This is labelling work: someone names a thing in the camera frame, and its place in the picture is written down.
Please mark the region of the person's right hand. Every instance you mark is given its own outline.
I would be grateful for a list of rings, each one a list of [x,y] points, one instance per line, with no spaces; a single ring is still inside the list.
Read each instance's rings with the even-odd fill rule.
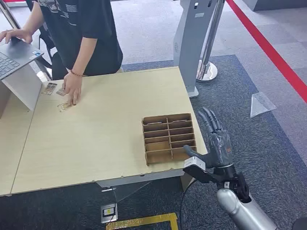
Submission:
[[[24,40],[26,43],[30,44],[33,41],[33,34],[28,30],[23,29],[11,29],[5,30],[0,33],[0,41],[5,39],[5,43],[8,44],[11,38],[17,37]]]

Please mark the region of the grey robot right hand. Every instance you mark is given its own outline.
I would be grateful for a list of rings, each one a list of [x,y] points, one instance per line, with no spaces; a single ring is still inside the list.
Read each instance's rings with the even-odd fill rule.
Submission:
[[[189,145],[185,145],[185,153],[205,162],[207,168],[228,167],[233,164],[232,148],[228,132],[222,128],[212,110],[202,107],[198,113],[207,129],[209,152],[202,155]]]

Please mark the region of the person's left hand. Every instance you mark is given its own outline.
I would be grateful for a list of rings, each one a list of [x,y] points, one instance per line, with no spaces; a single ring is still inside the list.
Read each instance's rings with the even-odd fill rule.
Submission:
[[[69,72],[64,78],[64,89],[69,96],[69,102],[76,105],[81,95],[82,77]]]

